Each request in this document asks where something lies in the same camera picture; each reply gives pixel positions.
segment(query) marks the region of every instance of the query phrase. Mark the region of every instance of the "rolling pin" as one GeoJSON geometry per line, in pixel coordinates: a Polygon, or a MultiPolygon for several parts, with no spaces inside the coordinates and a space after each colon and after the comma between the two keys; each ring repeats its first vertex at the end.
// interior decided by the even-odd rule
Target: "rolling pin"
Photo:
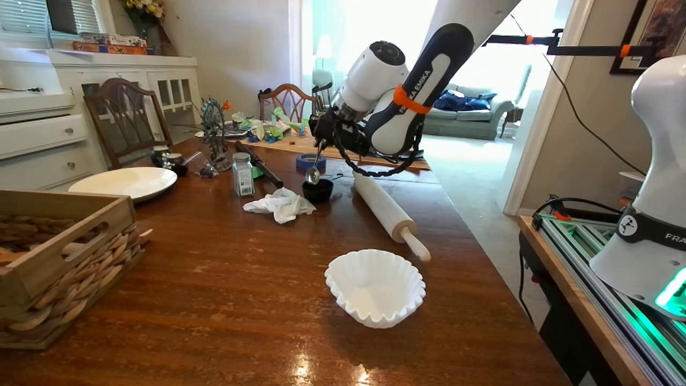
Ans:
{"type": "Polygon", "coordinates": [[[370,175],[355,174],[355,188],[362,196],[371,212],[396,243],[407,243],[412,252],[423,262],[431,260],[429,248],[412,233],[412,216],[370,175]]]}

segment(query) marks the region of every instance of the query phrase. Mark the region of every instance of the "bottle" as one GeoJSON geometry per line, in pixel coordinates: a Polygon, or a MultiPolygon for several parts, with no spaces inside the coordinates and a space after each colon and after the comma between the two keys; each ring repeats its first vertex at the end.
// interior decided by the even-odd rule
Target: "bottle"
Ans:
{"type": "Polygon", "coordinates": [[[253,196],[253,163],[248,152],[235,155],[235,190],[238,197],[253,196]]]}

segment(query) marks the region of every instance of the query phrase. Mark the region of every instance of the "cabinet drawer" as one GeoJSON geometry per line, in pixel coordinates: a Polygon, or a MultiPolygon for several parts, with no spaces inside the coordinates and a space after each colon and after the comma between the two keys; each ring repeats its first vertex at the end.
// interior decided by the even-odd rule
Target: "cabinet drawer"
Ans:
{"type": "Polygon", "coordinates": [[[87,142],[83,116],[61,116],[0,127],[0,160],[56,145],[87,142]]]}
{"type": "Polygon", "coordinates": [[[87,143],[0,160],[0,188],[48,190],[93,174],[87,143]]]}

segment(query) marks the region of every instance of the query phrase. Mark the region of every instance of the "vase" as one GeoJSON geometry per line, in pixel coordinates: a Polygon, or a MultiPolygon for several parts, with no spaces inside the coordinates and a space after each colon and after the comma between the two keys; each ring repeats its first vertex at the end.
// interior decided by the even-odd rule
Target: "vase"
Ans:
{"type": "Polygon", "coordinates": [[[161,54],[164,43],[158,33],[158,19],[135,11],[128,11],[128,19],[135,28],[135,35],[148,43],[148,54],[161,54]]]}

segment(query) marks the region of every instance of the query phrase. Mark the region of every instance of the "couch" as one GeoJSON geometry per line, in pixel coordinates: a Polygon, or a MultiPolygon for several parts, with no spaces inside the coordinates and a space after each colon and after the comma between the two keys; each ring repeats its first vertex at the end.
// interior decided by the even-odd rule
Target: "couch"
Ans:
{"type": "Polygon", "coordinates": [[[425,118],[425,132],[429,136],[451,136],[451,138],[477,138],[477,140],[495,140],[509,112],[520,107],[524,88],[529,78],[529,67],[524,71],[524,80],[516,86],[514,96],[506,92],[494,92],[491,88],[467,88],[448,84],[445,92],[460,94],[464,98],[485,98],[486,104],[470,109],[439,109],[431,107],[425,118]]]}

